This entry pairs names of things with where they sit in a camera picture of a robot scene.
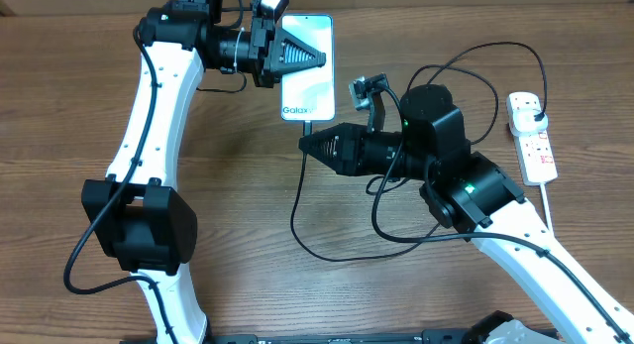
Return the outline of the Galaxy S24 smartphone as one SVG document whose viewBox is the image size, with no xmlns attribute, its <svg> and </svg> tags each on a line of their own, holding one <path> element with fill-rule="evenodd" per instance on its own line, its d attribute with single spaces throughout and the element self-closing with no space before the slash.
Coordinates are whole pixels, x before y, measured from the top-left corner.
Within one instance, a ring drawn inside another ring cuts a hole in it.
<svg viewBox="0 0 634 344">
<path fill-rule="evenodd" d="M 281 79 L 281 118 L 284 121 L 330 121 L 335 116 L 333 19 L 325 14 L 291 14 L 281 26 L 318 52 L 323 66 L 284 75 Z"/>
</svg>

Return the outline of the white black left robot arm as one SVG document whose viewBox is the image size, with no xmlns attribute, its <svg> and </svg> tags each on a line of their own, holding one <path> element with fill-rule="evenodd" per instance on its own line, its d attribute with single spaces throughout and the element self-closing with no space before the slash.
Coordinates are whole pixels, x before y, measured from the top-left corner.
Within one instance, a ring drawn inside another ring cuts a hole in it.
<svg viewBox="0 0 634 344">
<path fill-rule="evenodd" d="M 209 343 L 208 316 L 190 272 L 197 217 L 178 194 L 177 166 L 189 107 L 204 73 L 237 74 L 279 86 L 281 117 L 311 126 L 334 115 L 334 23 L 327 14 L 290 14 L 289 0 L 241 4 L 251 23 L 222 24 L 223 0 L 169 0 L 135 27 L 138 89 L 121 146 L 81 203 L 96 238 L 128 283 L 137 284 L 158 343 Z"/>
</svg>

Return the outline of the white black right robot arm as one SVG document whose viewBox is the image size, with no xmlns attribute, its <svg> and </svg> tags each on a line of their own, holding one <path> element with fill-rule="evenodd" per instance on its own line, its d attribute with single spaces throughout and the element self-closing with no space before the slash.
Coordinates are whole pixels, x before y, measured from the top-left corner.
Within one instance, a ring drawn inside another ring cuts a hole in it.
<svg viewBox="0 0 634 344">
<path fill-rule="evenodd" d="M 340 175 L 422 181 L 436 221 L 499 264 L 569 343 L 630 343 L 633 315 L 553 236 L 523 190 L 471 149 L 464 116 L 443 85 L 408 90 L 401 131 L 341 123 L 303 136 L 299 149 Z"/>
</svg>

